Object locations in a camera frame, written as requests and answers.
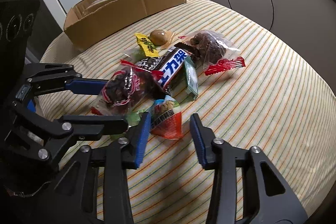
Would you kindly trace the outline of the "red clear dried fruit bag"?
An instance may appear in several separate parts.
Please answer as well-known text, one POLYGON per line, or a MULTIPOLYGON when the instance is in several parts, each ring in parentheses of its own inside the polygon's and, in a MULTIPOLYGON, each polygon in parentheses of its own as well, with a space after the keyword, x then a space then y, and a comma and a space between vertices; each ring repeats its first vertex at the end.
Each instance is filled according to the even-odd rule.
POLYGON ((118 70, 93 102, 92 114, 124 115, 131 112, 145 96, 163 95, 158 83, 162 76, 161 71, 149 70, 122 60, 118 70))

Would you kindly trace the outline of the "yellow candy wrapper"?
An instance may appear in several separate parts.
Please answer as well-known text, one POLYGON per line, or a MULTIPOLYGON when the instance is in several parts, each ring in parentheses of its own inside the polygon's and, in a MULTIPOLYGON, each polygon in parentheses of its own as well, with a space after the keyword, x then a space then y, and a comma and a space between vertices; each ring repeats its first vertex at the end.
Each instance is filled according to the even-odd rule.
POLYGON ((159 53, 156 50, 155 45, 146 35, 141 33, 136 33, 134 35, 137 39, 138 46, 143 50, 146 57, 159 57, 159 53))

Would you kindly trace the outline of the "packaged brown marinated egg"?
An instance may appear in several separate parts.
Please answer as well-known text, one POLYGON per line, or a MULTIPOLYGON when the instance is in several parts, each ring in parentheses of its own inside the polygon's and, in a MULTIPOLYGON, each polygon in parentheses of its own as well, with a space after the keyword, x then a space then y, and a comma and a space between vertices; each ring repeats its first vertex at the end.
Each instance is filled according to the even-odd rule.
POLYGON ((149 40, 161 50, 168 48, 173 42, 175 32, 165 30, 153 30, 149 35, 149 40))

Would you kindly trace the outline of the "snickers chocolate bar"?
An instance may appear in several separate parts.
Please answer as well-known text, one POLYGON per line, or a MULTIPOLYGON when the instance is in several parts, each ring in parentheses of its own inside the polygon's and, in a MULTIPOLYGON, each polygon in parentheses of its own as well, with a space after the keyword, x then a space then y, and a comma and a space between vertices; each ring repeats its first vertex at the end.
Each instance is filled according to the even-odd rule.
POLYGON ((147 57, 135 63, 136 66, 150 70, 161 71, 162 77, 157 80, 159 86, 166 90, 173 78, 181 70, 189 54, 178 47, 170 47, 161 57, 147 57))

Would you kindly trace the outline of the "green white snack packet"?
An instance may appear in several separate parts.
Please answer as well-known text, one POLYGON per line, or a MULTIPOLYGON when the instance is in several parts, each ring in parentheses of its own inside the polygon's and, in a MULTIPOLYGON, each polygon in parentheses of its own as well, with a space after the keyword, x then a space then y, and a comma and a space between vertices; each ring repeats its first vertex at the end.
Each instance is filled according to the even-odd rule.
POLYGON ((188 56, 185 61, 185 75, 186 75, 186 93, 191 94, 193 100, 198 97, 198 75, 195 69, 195 65, 190 56, 188 56))

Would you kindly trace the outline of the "clear red chocolate cookie bag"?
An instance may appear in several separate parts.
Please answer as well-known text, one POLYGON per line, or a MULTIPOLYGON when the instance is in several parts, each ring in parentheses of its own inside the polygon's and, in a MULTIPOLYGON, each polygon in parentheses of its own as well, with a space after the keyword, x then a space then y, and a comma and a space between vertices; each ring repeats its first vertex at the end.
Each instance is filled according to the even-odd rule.
POLYGON ((245 67, 241 51, 224 35, 212 30, 186 35, 176 46, 190 53, 194 61, 202 64, 203 72, 207 76, 245 67))

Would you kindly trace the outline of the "brown cardboard box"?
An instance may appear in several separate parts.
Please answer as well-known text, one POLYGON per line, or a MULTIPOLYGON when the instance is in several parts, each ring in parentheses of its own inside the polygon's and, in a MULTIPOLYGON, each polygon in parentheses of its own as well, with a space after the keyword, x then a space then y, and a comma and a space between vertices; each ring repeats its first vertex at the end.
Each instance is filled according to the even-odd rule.
POLYGON ((80 50, 143 18, 184 4, 186 0, 116 0, 88 15, 82 12, 96 0, 82 0, 72 7, 64 22, 64 32, 80 50))

